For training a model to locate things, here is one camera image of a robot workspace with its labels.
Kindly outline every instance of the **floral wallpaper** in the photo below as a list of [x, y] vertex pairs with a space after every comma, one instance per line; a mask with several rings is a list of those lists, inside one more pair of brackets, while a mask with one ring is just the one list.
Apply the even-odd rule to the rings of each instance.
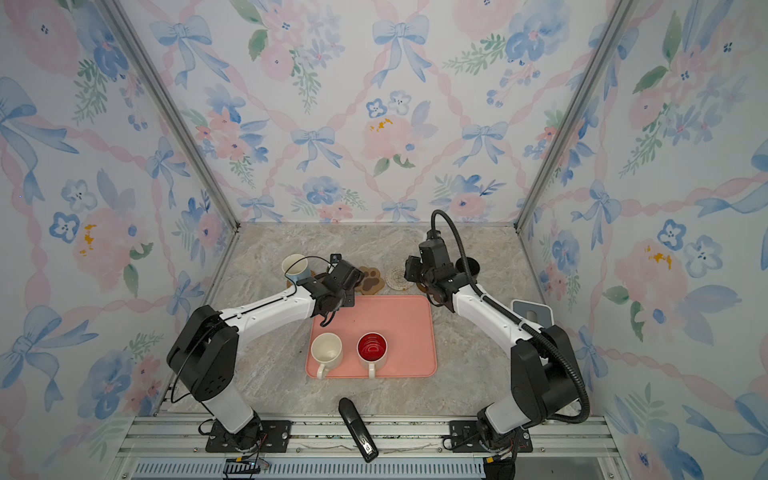
[[614, 0], [123, 7], [242, 221], [511, 222]]
[[0, 6], [0, 477], [101, 478], [231, 230], [91, 2]]
[[767, 18], [637, 2], [525, 226], [634, 480], [768, 478]]

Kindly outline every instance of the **table surface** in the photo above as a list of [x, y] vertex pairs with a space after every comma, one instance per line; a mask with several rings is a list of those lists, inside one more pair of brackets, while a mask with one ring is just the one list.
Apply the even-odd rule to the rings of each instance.
[[[397, 225], [243, 225], [240, 241], [224, 271], [211, 306], [223, 309], [243, 305], [285, 289], [280, 270], [291, 253], [328, 257], [341, 253], [356, 266], [388, 270], [403, 266], [408, 255], [418, 254], [429, 227]], [[458, 249], [447, 225], [442, 228], [452, 256]], [[459, 226], [470, 257], [481, 265], [478, 282], [505, 305], [513, 299], [541, 303], [536, 277], [514, 228]], [[316, 272], [321, 260], [310, 260]], [[386, 286], [376, 295], [405, 292]], [[257, 412], [330, 414], [339, 400], [349, 397], [363, 415], [476, 415], [478, 410], [509, 393], [509, 360], [505, 352], [469, 320], [445, 307], [432, 306], [438, 368], [428, 378], [323, 379], [305, 371], [311, 319], [281, 326], [261, 336], [238, 355], [235, 381]], [[172, 412], [204, 412], [187, 397], [169, 408]]]

